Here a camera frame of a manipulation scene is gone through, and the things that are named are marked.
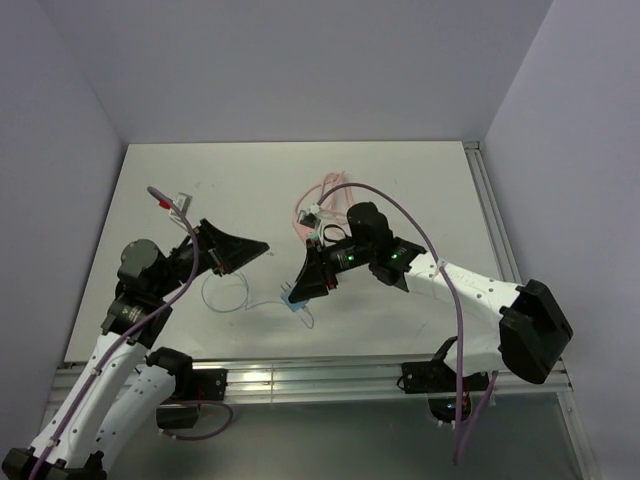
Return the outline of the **blue plug adapter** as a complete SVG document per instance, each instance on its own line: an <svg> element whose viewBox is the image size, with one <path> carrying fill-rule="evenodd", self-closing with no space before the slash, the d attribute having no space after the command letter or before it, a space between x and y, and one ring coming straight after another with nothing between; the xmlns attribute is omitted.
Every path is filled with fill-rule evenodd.
<svg viewBox="0 0 640 480"><path fill-rule="evenodd" d="M308 301L304 300L304 301L299 301L299 302L293 302L290 300L290 295L294 289L294 285L291 284L290 282L284 282L283 284L280 285L281 287L281 294L280 294L280 298L282 300L282 302L285 304L285 306L294 313L299 313L300 311L308 311Z"/></svg>

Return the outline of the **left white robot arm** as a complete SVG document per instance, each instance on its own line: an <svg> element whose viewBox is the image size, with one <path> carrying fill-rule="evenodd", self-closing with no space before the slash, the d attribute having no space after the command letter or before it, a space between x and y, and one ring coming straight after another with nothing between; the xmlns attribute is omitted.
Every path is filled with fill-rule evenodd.
<svg viewBox="0 0 640 480"><path fill-rule="evenodd" d="M54 417L27 448L13 448L10 479L104 479L122 447L164 401L195 386L190 356L153 347L172 303L206 271L229 275L269 249L222 232L207 220L163 254L151 240L121 254L114 301L84 370Z"/></svg>

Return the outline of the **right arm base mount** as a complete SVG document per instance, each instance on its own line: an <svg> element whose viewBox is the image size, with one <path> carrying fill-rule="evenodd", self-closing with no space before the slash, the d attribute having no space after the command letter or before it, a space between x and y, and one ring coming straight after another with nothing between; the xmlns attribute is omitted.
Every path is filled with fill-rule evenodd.
<svg viewBox="0 0 640 480"><path fill-rule="evenodd" d="M405 362L396 387L407 395L425 394L432 416L441 422L452 423L456 415L456 373L439 361ZM471 394L484 391L489 377L476 373L462 381L462 419L472 413Z"/></svg>

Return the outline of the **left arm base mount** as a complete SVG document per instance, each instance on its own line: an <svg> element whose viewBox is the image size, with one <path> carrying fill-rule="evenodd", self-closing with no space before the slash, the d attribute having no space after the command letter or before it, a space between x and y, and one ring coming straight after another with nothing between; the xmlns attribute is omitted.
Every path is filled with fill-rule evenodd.
<svg viewBox="0 0 640 480"><path fill-rule="evenodd" d="M222 402L228 370L195 369L179 378L176 391L156 408L156 425L170 431L193 428L204 415L206 401Z"/></svg>

